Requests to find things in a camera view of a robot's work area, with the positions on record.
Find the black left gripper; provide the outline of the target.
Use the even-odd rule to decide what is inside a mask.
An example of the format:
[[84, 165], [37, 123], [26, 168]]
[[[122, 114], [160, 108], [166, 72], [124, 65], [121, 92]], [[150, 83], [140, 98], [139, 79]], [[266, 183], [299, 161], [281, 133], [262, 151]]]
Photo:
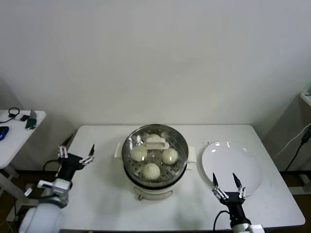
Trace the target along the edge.
[[57, 177], [66, 181], [71, 181], [77, 170], [83, 169], [83, 166], [94, 160], [94, 144], [89, 152], [89, 155], [83, 159], [77, 155], [68, 154], [67, 146], [70, 145], [73, 136], [74, 134], [71, 134], [57, 148], [58, 163], [60, 164]]

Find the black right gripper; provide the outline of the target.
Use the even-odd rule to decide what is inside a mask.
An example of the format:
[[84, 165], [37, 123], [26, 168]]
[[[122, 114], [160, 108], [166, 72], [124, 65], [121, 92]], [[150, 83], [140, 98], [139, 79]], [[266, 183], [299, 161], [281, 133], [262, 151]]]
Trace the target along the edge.
[[251, 221], [246, 218], [242, 204], [245, 201], [245, 187], [242, 186], [240, 179], [233, 173], [233, 178], [238, 192], [225, 192], [218, 184], [215, 173], [212, 173], [213, 189], [212, 192], [218, 200], [223, 200], [223, 205], [228, 208], [230, 214], [230, 225], [251, 224]]

